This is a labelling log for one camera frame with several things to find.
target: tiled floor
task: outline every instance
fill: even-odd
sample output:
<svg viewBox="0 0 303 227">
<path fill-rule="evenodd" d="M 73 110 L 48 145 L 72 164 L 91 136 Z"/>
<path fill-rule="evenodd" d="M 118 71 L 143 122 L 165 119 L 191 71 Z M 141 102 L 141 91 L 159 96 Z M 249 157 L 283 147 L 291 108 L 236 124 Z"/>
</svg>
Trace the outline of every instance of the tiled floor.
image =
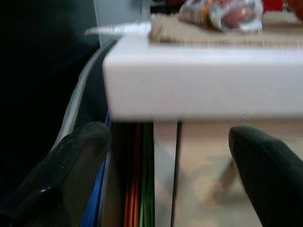
<svg viewBox="0 0 303 227">
<path fill-rule="evenodd" d="M 177 193 L 176 227 L 260 227 L 260 221 L 239 180 L 222 206 L 205 203 L 213 181 L 230 158 L 228 131 L 243 122 L 186 122 L 183 124 Z M 245 122 L 281 138 L 303 158 L 303 121 Z M 155 127 L 156 226 L 170 223 L 174 167 L 174 126 Z"/>
</svg>

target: plastic bag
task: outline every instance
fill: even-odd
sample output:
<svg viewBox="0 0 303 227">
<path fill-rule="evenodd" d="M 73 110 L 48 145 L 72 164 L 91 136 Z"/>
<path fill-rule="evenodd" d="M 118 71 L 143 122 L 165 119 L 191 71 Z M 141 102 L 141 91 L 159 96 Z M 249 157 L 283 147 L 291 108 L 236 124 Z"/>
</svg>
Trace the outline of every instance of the plastic bag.
<svg viewBox="0 0 303 227">
<path fill-rule="evenodd" d="M 188 0 L 178 17 L 224 32 L 256 32 L 262 30 L 262 15 L 262 0 Z"/>
</svg>

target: red object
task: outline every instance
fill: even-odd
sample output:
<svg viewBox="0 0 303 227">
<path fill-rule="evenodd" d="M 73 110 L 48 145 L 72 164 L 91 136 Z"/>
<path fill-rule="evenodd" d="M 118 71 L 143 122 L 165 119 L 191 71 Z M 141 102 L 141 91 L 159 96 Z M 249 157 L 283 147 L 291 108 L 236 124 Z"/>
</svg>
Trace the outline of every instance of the red object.
<svg viewBox="0 0 303 227">
<path fill-rule="evenodd" d="M 185 2 L 186 0 L 165 0 L 167 4 L 176 4 L 176 3 L 182 3 Z"/>
<path fill-rule="evenodd" d="M 282 11 L 283 0 L 263 0 L 265 11 Z"/>
</svg>

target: wrapped food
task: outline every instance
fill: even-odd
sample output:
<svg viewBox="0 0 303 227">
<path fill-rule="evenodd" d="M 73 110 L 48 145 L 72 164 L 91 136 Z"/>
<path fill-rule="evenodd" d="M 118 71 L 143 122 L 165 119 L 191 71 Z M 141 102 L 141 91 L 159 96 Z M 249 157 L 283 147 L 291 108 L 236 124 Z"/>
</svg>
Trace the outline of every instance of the wrapped food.
<svg viewBox="0 0 303 227">
<path fill-rule="evenodd" d="M 262 15 L 262 0 L 187 0 L 179 11 L 181 21 L 224 32 L 260 31 Z"/>
</svg>

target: burlap mat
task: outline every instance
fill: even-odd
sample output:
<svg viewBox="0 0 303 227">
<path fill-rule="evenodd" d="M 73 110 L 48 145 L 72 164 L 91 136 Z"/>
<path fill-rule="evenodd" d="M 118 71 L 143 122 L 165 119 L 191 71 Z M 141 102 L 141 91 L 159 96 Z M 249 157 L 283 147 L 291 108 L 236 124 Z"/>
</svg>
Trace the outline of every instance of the burlap mat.
<svg viewBox="0 0 303 227">
<path fill-rule="evenodd" d="M 303 48 L 303 24 L 291 13 L 263 16 L 263 31 L 256 34 L 224 34 L 180 22 L 177 15 L 157 15 L 150 32 L 153 42 L 200 46 L 269 46 Z"/>
</svg>

